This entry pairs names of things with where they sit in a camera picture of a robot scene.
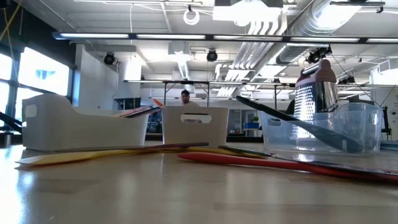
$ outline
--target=red handle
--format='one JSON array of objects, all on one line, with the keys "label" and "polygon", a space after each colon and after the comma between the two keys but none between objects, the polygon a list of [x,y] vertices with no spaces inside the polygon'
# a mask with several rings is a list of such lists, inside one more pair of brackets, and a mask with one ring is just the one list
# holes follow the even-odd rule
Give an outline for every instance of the red handle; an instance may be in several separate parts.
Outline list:
[{"label": "red handle", "polygon": [[280,169],[301,170],[301,171],[313,172],[315,174],[329,175],[333,177],[344,177],[344,178],[371,180],[371,181],[398,182],[398,178],[395,177],[389,177],[385,175],[373,175],[366,173],[360,174],[357,172],[343,171],[327,167],[318,167],[315,165],[302,164],[298,162],[274,162],[265,159],[228,156],[228,155],[214,154],[208,152],[186,152],[186,153],[180,153],[178,156],[179,158],[182,159],[188,159],[191,161],[206,162],[212,164],[263,166],[263,167],[273,167]]}]

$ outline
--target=person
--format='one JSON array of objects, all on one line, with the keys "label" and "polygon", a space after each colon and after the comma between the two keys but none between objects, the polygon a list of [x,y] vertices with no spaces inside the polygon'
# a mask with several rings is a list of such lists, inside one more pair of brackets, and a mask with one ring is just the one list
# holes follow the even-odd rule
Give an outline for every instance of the person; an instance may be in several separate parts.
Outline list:
[{"label": "person", "polygon": [[189,98],[190,97],[188,90],[182,90],[181,92],[182,106],[199,106],[199,104],[190,101]]}]

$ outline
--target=white storage bin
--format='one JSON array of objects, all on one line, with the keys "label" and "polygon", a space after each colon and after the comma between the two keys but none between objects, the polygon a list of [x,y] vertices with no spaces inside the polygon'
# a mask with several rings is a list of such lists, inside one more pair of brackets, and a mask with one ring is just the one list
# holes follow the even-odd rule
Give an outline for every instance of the white storage bin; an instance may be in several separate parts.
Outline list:
[{"label": "white storage bin", "polygon": [[294,125],[296,121],[281,121],[261,112],[262,132],[266,149],[371,154],[380,151],[382,109],[365,103],[347,103],[334,113],[317,113],[313,121],[319,127],[340,133],[359,143],[355,152],[332,148],[308,131]]},{"label": "white storage bin", "polygon": [[228,109],[188,106],[162,108],[163,143],[208,142],[226,144]]},{"label": "white storage bin", "polygon": [[23,145],[39,151],[122,149],[144,145],[148,115],[112,117],[111,111],[84,114],[64,97],[43,94],[22,101]]}]

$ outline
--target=wall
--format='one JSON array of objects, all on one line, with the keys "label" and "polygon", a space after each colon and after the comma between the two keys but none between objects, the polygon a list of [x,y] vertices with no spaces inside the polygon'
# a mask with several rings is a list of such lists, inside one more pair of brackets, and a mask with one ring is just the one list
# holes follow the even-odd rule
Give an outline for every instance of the wall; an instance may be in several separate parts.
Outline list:
[{"label": "wall", "polygon": [[88,110],[113,109],[119,75],[90,55],[83,45],[76,47],[76,66],[73,105]]},{"label": "wall", "polygon": [[140,97],[140,83],[125,83],[124,82],[124,73],[126,71],[127,63],[122,62],[119,64],[118,73],[119,73],[119,84],[118,84],[118,92],[116,93],[115,98],[137,98]]}]

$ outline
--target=wooden table surface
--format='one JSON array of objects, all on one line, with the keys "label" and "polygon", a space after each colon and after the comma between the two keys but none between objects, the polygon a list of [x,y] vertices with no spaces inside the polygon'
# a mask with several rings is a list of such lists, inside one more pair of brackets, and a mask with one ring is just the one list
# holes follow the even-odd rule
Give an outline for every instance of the wooden table surface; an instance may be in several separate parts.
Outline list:
[{"label": "wooden table surface", "polygon": [[[234,144],[262,149],[261,144]],[[398,186],[305,172],[116,156],[20,170],[37,155],[0,149],[0,223],[398,223]],[[398,154],[294,154],[398,170]]]}]

